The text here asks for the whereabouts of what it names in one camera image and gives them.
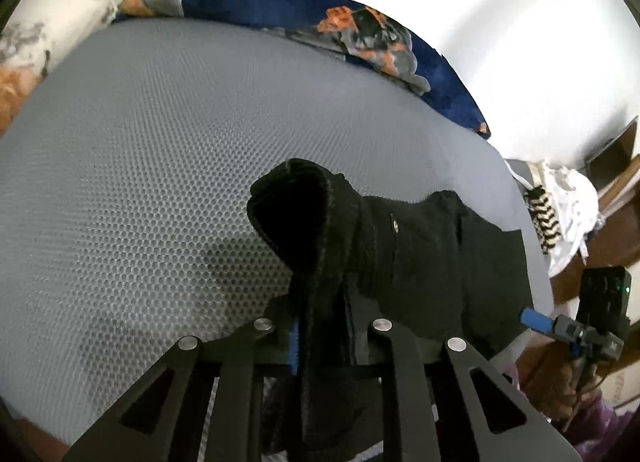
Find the person right hand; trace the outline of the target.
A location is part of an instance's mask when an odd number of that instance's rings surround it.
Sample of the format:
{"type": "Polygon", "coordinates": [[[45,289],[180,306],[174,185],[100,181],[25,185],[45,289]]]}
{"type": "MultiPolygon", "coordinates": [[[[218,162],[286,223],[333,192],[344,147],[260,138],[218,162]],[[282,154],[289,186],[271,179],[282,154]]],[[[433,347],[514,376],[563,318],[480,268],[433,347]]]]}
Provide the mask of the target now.
{"type": "Polygon", "coordinates": [[[567,344],[547,342],[529,345],[516,362],[521,391],[533,406],[552,421],[566,421],[601,396],[598,378],[591,375],[589,393],[576,390],[574,371],[578,360],[570,360],[567,344]]]}

